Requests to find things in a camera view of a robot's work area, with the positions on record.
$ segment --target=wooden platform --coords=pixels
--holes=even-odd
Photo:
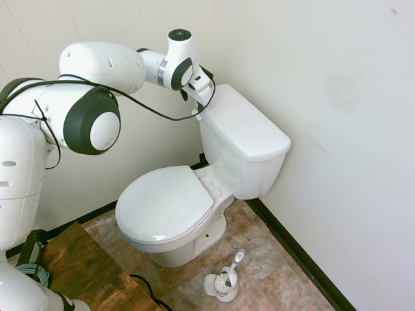
[[[51,290],[91,311],[161,311],[78,223],[44,247],[41,265],[51,274]]]

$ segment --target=toilet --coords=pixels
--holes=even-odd
[[[234,198],[266,194],[291,140],[231,86],[217,86],[201,114],[209,166],[161,168],[133,181],[115,217],[124,239],[173,268],[196,258],[225,233],[224,210]]]

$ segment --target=tile floor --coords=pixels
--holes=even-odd
[[[126,272],[144,276],[154,295],[174,311],[334,311],[245,201],[235,200],[225,216],[228,228],[224,237],[178,268],[160,267],[147,253],[129,246],[121,237],[114,211],[83,227]],[[234,301],[221,303],[204,293],[204,277],[230,266],[239,248],[246,250],[235,269],[239,294]],[[147,291],[142,281],[137,282]]]

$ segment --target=black wire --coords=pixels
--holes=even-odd
[[[82,85],[88,85],[88,86],[94,86],[94,87],[97,87],[97,86],[105,87],[106,89],[109,89],[110,91],[116,92],[116,93],[118,93],[118,94],[120,94],[120,95],[128,98],[129,100],[131,100],[131,101],[135,102],[136,104],[140,105],[141,107],[143,107],[143,108],[145,108],[145,109],[147,109],[147,110],[155,113],[156,115],[159,115],[160,117],[163,117],[163,118],[168,119],[168,120],[171,120],[171,121],[182,121],[182,120],[186,120],[186,119],[190,119],[190,118],[196,117],[197,115],[201,114],[210,105],[210,103],[212,101],[212,98],[213,98],[213,95],[215,95],[215,92],[216,92],[216,83],[215,83],[215,81],[213,79],[213,76],[210,76],[209,75],[209,79],[213,83],[213,92],[212,92],[212,95],[210,96],[210,99],[207,102],[207,104],[200,111],[198,111],[197,113],[195,113],[194,115],[188,115],[186,117],[182,117],[182,118],[175,119],[175,118],[172,118],[172,117],[169,117],[167,115],[164,115],[164,114],[162,114],[162,113],[160,113],[160,112],[158,112],[158,111],[156,111],[156,110],[148,107],[147,105],[143,104],[142,102],[136,100],[134,97],[131,97],[130,95],[128,95],[128,94],[126,94],[126,93],[124,93],[124,92],[122,92],[122,91],[120,91],[120,90],[118,90],[118,89],[116,89],[114,87],[105,86],[103,84],[93,83],[93,82],[90,82],[90,81],[86,80],[85,78],[80,77],[80,76],[69,75],[69,74],[65,74],[65,75],[61,75],[61,76],[71,76],[73,78],[80,79],[81,81],[76,81],[76,80],[44,81],[44,80],[42,80],[41,82],[36,82],[36,83],[33,83],[33,84],[28,84],[27,86],[23,86],[22,88],[18,89],[16,92],[14,92],[13,94],[11,94],[5,100],[5,102],[2,104],[2,106],[0,108],[1,109],[4,109],[8,105],[8,103],[11,102],[14,98],[16,98],[18,95],[22,94],[22,92],[24,92],[24,91],[26,91],[26,90],[28,90],[28,89],[30,89],[32,87],[45,86],[45,85],[53,85],[53,84],[82,84]],[[18,115],[18,114],[13,114],[13,113],[2,113],[1,115],[8,115],[8,116],[11,116],[11,117],[23,117],[23,118],[28,118],[28,119],[34,119],[34,120],[43,121],[46,124],[46,127],[49,129],[50,133],[53,136],[53,139],[54,139],[54,141],[56,143],[56,147],[58,148],[58,153],[59,153],[58,162],[55,164],[55,166],[53,166],[53,167],[47,167],[46,168],[47,170],[50,170],[50,169],[55,168],[55,167],[58,166],[58,164],[59,164],[59,162],[61,160],[61,157],[62,157],[62,153],[61,153],[61,150],[60,150],[60,147],[59,147],[58,139],[56,138],[54,132],[52,131],[52,128],[49,126],[49,123],[47,122],[47,118],[46,118],[43,110],[40,108],[40,105],[38,104],[38,102],[36,101],[36,99],[34,100],[34,102],[35,102],[36,106],[38,107],[38,109],[40,110],[40,113],[42,115],[42,118],[39,118],[39,117],[31,117],[31,116],[28,116],[28,115]]]
[[[49,124],[47,123],[47,118],[46,118],[46,117],[45,117],[45,115],[43,114],[42,109],[40,109],[39,104],[38,104],[38,102],[36,101],[36,99],[34,100],[34,102],[36,103],[36,105],[38,106],[38,108],[39,108],[39,110],[40,110],[41,114],[43,115],[43,117],[42,117],[42,118],[39,118],[39,117],[31,117],[30,115],[17,115],[17,114],[15,114],[15,113],[2,113],[1,115],[6,115],[6,116],[9,116],[9,117],[28,118],[28,119],[34,119],[34,120],[39,120],[39,121],[43,121],[43,122],[45,122],[45,124],[46,124],[47,128],[49,129],[49,131],[51,132],[51,134],[52,134],[52,136],[53,136],[53,139],[54,139],[54,141],[55,141],[55,143],[56,143],[56,147],[58,147],[58,153],[59,153],[58,162],[57,162],[57,163],[56,163],[53,167],[47,167],[47,168],[46,168],[47,170],[51,170],[52,168],[55,168],[55,167],[57,167],[57,166],[58,166],[58,164],[59,164],[59,162],[60,162],[60,158],[62,157],[62,155],[61,155],[61,151],[60,151],[60,147],[59,147],[58,139],[56,138],[56,136],[55,136],[54,132],[52,131],[52,128],[51,128],[51,127],[49,126]]]
[[[171,120],[171,121],[182,121],[182,120],[186,120],[186,119],[190,119],[190,118],[196,117],[197,115],[201,114],[201,113],[202,113],[202,112],[203,112],[203,111],[204,111],[204,110],[205,110],[205,109],[209,106],[209,104],[210,104],[210,103],[211,103],[211,101],[212,101],[213,95],[214,95],[214,94],[215,94],[215,92],[216,92],[216,83],[215,83],[215,81],[214,81],[214,79],[213,79],[213,78],[209,78],[209,79],[212,81],[212,83],[213,83],[213,92],[212,92],[212,95],[210,96],[209,101],[208,101],[208,102],[207,102],[207,104],[203,107],[203,109],[202,109],[202,110],[200,110],[198,113],[195,113],[194,115],[188,115],[188,116],[186,116],[186,117],[182,117],[182,118],[175,119],[175,118],[169,117],[168,115],[164,115],[164,114],[162,114],[162,113],[160,113],[160,112],[158,112],[158,111],[156,111],[156,110],[154,110],[154,109],[152,109],[152,108],[148,107],[147,105],[143,104],[142,102],[140,102],[140,101],[136,100],[134,97],[131,97],[129,94],[124,93],[123,91],[120,91],[119,89],[116,89],[116,88],[114,88],[114,87],[105,86],[104,84],[96,84],[96,83],[93,83],[93,82],[90,82],[90,81],[86,80],[85,78],[82,78],[82,77],[80,77],[80,76],[76,76],[76,75],[64,74],[64,75],[61,75],[61,76],[71,76],[71,77],[73,77],[73,78],[77,78],[77,79],[81,79],[82,81],[85,81],[85,83],[86,83],[86,84],[88,84],[88,85],[94,85],[94,86],[102,86],[102,87],[105,87],[105,88],[109,89],[110,91],[116,92],[116,93],[118,93],[118,94],[120,94],[120,95],[122,95],[122,96],[124,96],[124,97],[128,98],[129,100],[131,100],[131,101],[135,102],[136,104],[140,105],[141,107],[143,107],[143,108],[145,108],[145,109],[147,109],[147,110],[149,110],[149,111],[151,111],[151,112],[155,113],[156,115],[159,115],[160,117],[163,117],[163,118],[165,118],[165,119],[167,119],[167,120]]]
[[[154,296],[154,294],[153,294],[153,291],[152,291],[152,289],[151,289],[151,285],[150,285],[150,283],[144,278],[144,277],[142,277],[142,276],[140,276],[140,275],[138,275],[138,274],[130,274],[130,276],[131,277],[136,277],[136,278],[138,278],[138,279],[140,279],[140,280],[142,280],[146,285],[147,285],[147,287],[148,287],[148,291],[150,292],[150,297],[151,297],[151,299],[153,299],[153,301],[158,305],[158,306],[160,306],[160,305],[162,305],[163,307],[165,307],[168,311],[173,311],[173,309],[172,308],[170,308],[168,305],[167,305],[167,303],[164,303],[163,301],[161,301],[160,299],[158,299],[158,298],[156,298],[155,296]]]
[[[60,162],[60,158],[61,158],[62,154],[61,154],[61,151],[60,151],[60,147],[59,147],[59,142],[58,142],[58,139],[57,139],[57,138],[56,138],[56,136],[54,135],[54,132],[52,131],[51,126],[50,126],[50,125],[49,125],[49,123],[47,122],[47,117],[45,117],[45,114],[44,114],[43,110],[40,108],[40,106],[39,106],[39,104],[38,104],[38,101],[35,99],[35,100],[34,100],[34,102],[36,103],[36,105],[37,105],[37,107],[39,108],[40,113],[41,113],[41,115],[42,115],[41,120],[42,120],[42,121],[46,124],[47,128],[49,129],[50,133],[51,133],[51,134],[52,134],[52,136],[53,136],[53,139],[54,139],[54,141],[55,141],[55,143],[56,143],[56,147],[58,147],[58,153],[59,153],[58,162],[55,164],[55,166],[53,166],[53,167],[47,167],[47,168],[46,168],[47,170],[51,170],[52,168],[55,168],[55,167],[57,167],[57,166],[58,166],[58,164],[59,164],[59,162]]]
[[[156,110],[148,107],[147,105],[143,104],[142,102],[136,100],[134,97],[131,97],[130,95],[128,95],[128,94],[126,94],[126,93],[124,93],[124,92],[122,92],[119,89],[116,89],[114,87],[105,86],[104,84],[93,83],[93,82],[90,82],[90,81],[88,81],[88,80],[86,80],[84,78],[81,78],[81,77],[75,76],[75,75],[62,75],[62,76],[72,76],[73,78],[81,79],[81,81],[76,81],[76,80],[54,80],[54,81],[41,81],[41,82],[32,83],[32,84],[29,84],[27,86],[23,86],[22,88],[18,89],[16,92],[14,92],[13,94],[11,94],[6,99],[5,103],[3,104],[3,107],[7,106],[7,104],[11,100],[13,100],[15,97],[17,97],[18,95],[20,95],[22,92],[24,92],[27,89],[30,89],[32,87],[36,87],[36,86],[48,86],[48,85],[53,85],[53,84],[82,84],[82,85],[94,86],[94,87],[97,87],[97,86],[105,87],[105,88],[109,89],[110,91],[114,91],[114,92],[116,92],[116,93],[118,93],[118,94],[120,94],[120,95],[122,95],[122,96],[124,96],[124,97],[126,97],[128,99],[130,99],[131,101],[133,101],[136,104],[140,105],[141,107],[143,107],[143,108],[145,108],[145,109],[147,109],[147,110],[155,113],[156,115],[159,115],[160,117],[163,117],[163,118],[168,119],[168,120],[171,120],[171,121],[182,121],[182,120],[186,120],[186,119],[190,119],[190,118],[196,117],[197,115],[201,114],[209,106],[209,104],[212,101],[213,95],[216,92],[216,83],[215,83],[215,81],[214,81],[213,78],[210,78],[210,80],[213,82],[213,92],[212,92],[212,95],[211,95],[209,101],[203,107],[203,109],[200,110],[198,113],[195,113],[194,115],[188,115],[186,117],[182,117],[182,118],[175,119],[175,118],[169,117],[168,115],[164,115],[164,114],[162,114],[162,113],[160,113],[160,112],[158,112],[158,111],[156,111]]]

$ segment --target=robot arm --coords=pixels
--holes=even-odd
[[[57,81],[19,79],[0,93],[2,311],[64,309],[60,297],[10,267],[5,258],[5,250],[32,229],[52,144],[89,155],[109,150],[121,129],[113,89],[131,94],[147,81],[184,90],[203,106],[211,99],[210,79],[186,30],[169,33],[166,55],[114,43],[75,43],[63,51],[59,68]],[[89,310],[80,301],[74,304],[77,311]]]

